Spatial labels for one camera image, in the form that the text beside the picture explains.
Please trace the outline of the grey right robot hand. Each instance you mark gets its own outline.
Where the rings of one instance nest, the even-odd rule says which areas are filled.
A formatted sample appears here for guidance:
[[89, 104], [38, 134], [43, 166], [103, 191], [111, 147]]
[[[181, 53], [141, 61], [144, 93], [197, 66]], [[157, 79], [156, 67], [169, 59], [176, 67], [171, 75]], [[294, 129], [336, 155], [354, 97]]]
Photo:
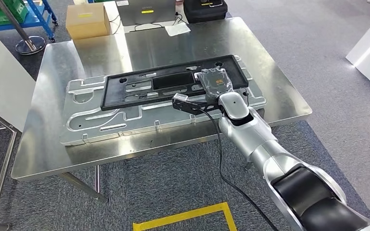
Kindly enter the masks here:
[[195, 79], [201, 83], [205, 91], [205, 99], [209, 103], [216, 102], [219, 96], [224, 93], [234, 91], [225, 68], [202, 69], [195, 73]]

